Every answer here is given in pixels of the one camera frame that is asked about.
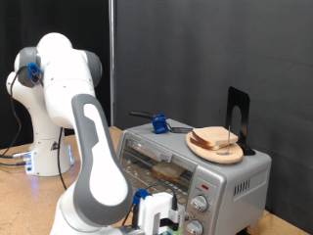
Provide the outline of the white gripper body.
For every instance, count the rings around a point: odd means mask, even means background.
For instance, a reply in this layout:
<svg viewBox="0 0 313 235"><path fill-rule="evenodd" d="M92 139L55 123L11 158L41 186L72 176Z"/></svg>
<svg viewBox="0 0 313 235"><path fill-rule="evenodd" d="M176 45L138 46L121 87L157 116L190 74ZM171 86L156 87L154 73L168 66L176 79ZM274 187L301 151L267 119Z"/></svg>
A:
<svg viewBox="0 0 313 235"><path fill-rule="evenodd" d="M156 193L140 200L138 225L145 235L183 235L185 207L168 193Z"/></svg>

